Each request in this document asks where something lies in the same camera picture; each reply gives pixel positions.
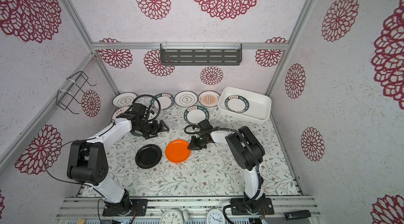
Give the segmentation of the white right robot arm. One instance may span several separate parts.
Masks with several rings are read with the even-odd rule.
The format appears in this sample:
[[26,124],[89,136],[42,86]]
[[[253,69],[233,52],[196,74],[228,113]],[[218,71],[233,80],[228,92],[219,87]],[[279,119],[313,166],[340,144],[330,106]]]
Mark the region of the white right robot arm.
[[223,213],[231,209],[233,215],[266,213],[269,199],[264,192],[264,178],[261,176],[261,163],[265,150],[253,132],[247,127],[239,129],[213,127],[205,119],[197,125],[188,125],[184,133],[191,135],[189,150],[203,150],[208,144],[226,144],[236,163],[244,174],[245,190],[243,198],[235,198],[224,207]]

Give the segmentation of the green rim plate back row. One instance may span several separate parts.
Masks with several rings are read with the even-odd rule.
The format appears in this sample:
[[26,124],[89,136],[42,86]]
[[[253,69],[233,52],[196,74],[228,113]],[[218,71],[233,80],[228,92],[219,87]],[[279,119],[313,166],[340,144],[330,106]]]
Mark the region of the green rim plate back row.
[[159,106],[155,99],[151,100],[150,104],[155,109],[158,109],[160,107],[161,110],[167,110],[171,108],[175,103],[174,97],[169,93],[159,93],[155,96],[155,98],[160,102]]

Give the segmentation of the small green rim plate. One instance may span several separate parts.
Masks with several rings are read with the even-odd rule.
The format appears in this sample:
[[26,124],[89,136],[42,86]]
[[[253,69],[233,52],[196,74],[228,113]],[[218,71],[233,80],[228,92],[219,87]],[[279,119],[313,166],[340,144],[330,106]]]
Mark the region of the small green rim plate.
[[184,119],[190,125],[196,125],[209,119],[209,111],[202,106],[192,106],[185,110]]

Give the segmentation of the large green rim plate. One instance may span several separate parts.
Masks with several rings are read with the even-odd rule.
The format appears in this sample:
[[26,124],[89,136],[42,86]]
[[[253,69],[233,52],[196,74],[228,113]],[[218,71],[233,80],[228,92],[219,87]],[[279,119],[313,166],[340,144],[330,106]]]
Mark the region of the large green rim plate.
[[235,113],[244,113],[249,109],[250,105],[245,97],[232,95],[226,98],[225,107]]

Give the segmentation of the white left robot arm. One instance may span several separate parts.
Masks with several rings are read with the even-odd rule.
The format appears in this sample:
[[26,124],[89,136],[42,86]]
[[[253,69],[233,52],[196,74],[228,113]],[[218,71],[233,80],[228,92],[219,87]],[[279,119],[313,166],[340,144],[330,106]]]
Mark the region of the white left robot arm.
[[157,137],[169,128],[157,117],[149,120],[149,108],[133,104],[113,122],[85,140],[76,140],[70,146],[67,176],[80,184],[90,186],[104,198],[107,210],[117,216],[128,216],[134,210],[128,190],[109,175],[107,151],[123,135],[140,132],[145,139]]

